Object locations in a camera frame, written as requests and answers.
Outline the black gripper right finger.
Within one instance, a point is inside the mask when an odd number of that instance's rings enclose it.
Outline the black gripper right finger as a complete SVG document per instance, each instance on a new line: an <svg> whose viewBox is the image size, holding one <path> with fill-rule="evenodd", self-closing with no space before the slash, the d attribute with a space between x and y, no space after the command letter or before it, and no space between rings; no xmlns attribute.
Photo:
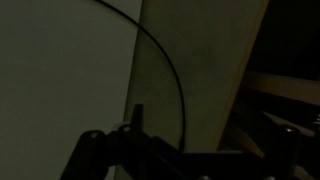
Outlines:
<svg viewBox="0 0 320 180"><path fill-rule="evenodd" d="M260 159L260 180L319 180L319 137L264 113L232 113L231 140Z"/></svg>

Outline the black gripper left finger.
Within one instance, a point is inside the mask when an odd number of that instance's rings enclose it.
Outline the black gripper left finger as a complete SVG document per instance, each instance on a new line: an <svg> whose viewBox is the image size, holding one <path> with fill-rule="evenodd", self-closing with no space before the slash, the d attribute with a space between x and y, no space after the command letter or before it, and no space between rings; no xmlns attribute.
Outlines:
<svg viewBox="0 0 320 180"><path fill-rule="evenodd" d="M137 104L131 121L116 125L109 134L84 132L60 180L104 180L114 166L121 166L133 180L187 180L179 168L180 153L142 131L143 110Z"/></svg>

